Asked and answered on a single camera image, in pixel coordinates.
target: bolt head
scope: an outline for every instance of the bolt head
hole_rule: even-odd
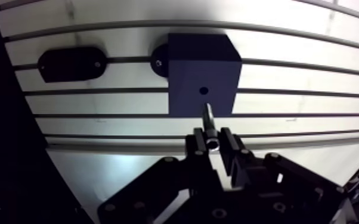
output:
[[[164,158],[164,161],[170,163],[170,162],[174,161],[174,158],[172,158],[172,157],[166,157],[166,158]]]
[[[272,158],[279,158],[280,155],[278,155],[277,153],[270,153],[270,156]]]
[[[336,190],[337,190],[338,192],[340,192],[341,194],[344,193],[344,191],[345,191],[345,190],[343,189],[343,187],[341,187],[341,186],[337,186]]]
[[[104,206],[104,209],[106,211],[113,211],[116,209],[116,206],[114,204],[106,204],[106,206]]]
[[[145,207],[145,203],[143,203],[142,201],[138,201],[134,204],[134,208],[135,209],[141,209]]]
[[[242,153],[242,154],[249,154],[250,151],[249,151],[249,150],[241,150],[241,153]]]

